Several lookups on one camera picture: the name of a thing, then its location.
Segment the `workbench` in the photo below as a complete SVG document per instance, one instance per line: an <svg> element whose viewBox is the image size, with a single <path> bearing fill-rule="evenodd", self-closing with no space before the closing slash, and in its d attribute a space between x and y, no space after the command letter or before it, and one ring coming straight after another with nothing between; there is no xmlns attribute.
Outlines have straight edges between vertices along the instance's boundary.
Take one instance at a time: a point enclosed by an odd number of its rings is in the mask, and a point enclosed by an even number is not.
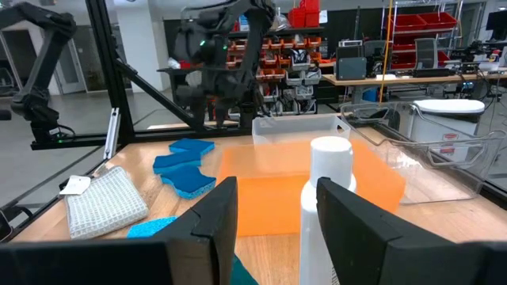
<svg viewBox="0 0 507 285"><path fill-rule="evenodd" d="M507 74L487 74L484 73L487 79L505 79L507 78ZM360 104L361 99L363 98L363 92L372 87L377 87L382 85L382 80L376 78L366 78L360 80L337 80L334 74L325 74L322 78L334 86L347 86L353 87L353 98L352 104ZM443 76L443 77L433 77L433 78L412 78L412 77L403 77L403 78L390 78L384 80L384 86L394 86L394 85L424 85L424 84L445 84L445 83L457 83L461 82L463 79L466 81L475 81L478 84L476 86L476 90L479 95L474 95L474 98L480 98L483 93L483 87L480 86L482 84L482 78L478 77L475 74L465 74L463 78L459 75L452 76Z"/></svg>
<svg viewBox="0 0 507 285"><path fill-rule="evenodd" d="M373 135L377 138L381 136L380 133ZM353 132L351 138L361 137ZM215 149L203 158L201 172L212 177L218 175L225 148L253 143L251 136L211 140L215 142ZM153 174L155 157L168 154L170 143L129 144L107 163L108 167L120 165L130 174L134 185L150 208L149 216L139 222L181 215L200 199L179 198L169 185L162 184L160 178ZM69 240L66 211L64 201L58 201L11 242ZM507 240L507 211L482 196L455 202L400 206L396 214L455 242ZM129 229L130 226L127 226L100 238L124 238ZM235 252L260 284L298 283L298 234L239 237Z"/></svg>

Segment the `blue sponge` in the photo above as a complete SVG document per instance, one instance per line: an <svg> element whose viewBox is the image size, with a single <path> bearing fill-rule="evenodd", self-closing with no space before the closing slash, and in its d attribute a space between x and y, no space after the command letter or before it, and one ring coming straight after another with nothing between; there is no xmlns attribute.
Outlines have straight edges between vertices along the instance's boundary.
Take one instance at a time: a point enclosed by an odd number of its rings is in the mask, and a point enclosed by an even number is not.
<svg viewBox="0 0 507 285"><path fill-rule="evenodd" d="M185 165L163 173L162 183L173 186L180 197L190 200L212 190L216 178L202 175L197 166Z"/></svg>
<svg viewBox="0 0 507 285"><path fill-rule="evenodd" d="M214 148L214 142L206 142L199 139L180 139L169 146L169 150L172 153L180 153L190 150L198 152L201 157L212 151Z"/></svg>
<svg viewBox="0 0 507 285"><path fill-rule="evenodd" d="M153 221L135 225L128 231L127 238L148 238L172 223L177 216L159 218Z"/></svg>
<svg viewBox="0 0 507 285"><path fill-rule="evenodd" d="M173 171L184 165L200 166L200 155L193 151L157 156L153 163L153 172L162 174Z"/></svg>

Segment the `bottle cap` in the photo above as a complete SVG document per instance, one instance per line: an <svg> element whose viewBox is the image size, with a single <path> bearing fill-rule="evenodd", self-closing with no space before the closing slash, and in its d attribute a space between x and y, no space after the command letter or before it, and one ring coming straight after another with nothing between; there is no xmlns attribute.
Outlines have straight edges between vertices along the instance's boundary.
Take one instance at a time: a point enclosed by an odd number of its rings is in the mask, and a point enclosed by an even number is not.
<svg viewBox="0 0 507 285"><path fill-rule="evenodd" d="M349 188L352 176L353 151L348 139L326 136L311 141L310 183L317 187L320 177Z"/></svg>

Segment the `white bin lid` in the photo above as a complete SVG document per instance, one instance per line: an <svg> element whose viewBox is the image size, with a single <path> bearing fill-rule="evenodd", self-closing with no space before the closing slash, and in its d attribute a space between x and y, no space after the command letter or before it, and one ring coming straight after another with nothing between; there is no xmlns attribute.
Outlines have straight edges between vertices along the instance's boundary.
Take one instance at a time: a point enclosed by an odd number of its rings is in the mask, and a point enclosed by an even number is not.
<svg viewBox="0 0 507 285"><path fill-rule="evenodd" d="M475 114L484 112L484 103L468 99L447 100L419 100L414 101L423 112L447 113L447 114Z"/></svg>

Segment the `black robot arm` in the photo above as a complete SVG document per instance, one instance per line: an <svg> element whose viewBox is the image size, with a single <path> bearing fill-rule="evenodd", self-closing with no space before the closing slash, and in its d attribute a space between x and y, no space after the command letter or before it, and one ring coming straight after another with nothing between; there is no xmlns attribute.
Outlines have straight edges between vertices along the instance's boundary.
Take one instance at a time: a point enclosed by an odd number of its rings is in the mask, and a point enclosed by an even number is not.
<svg viewBox="0 0 507 285"><path fill-rule="evenodd" d="M48 86L63 48L76 31L76 24L69 13L55 13L26 2L0 9L0 29L21 21L41 27L44 30L44 43L28 81L13 96L11 108L31 122L36 142L44 143L58 136L52 130L59 126L59 114L48 107Z"/></svg>
<svg viewBox="0 0 507 285"><path fill-rule="evenodd" d="M182 23L175 53L180 59L203 63L202 83L197 87L180 88L178 95L189 99L194 117L202 123L206 98L216 97L215 113L218 126L225 120L227 110L239 104L242 110L241 125L248 127L262 103L261 97L258 96L255 74L262 39L275 17L274 5L270 0L231 0L187 10L203 10L203 12L195 21ZM246 52L240 68L228 70L227 35L243 14L250 26Z"/></svg>

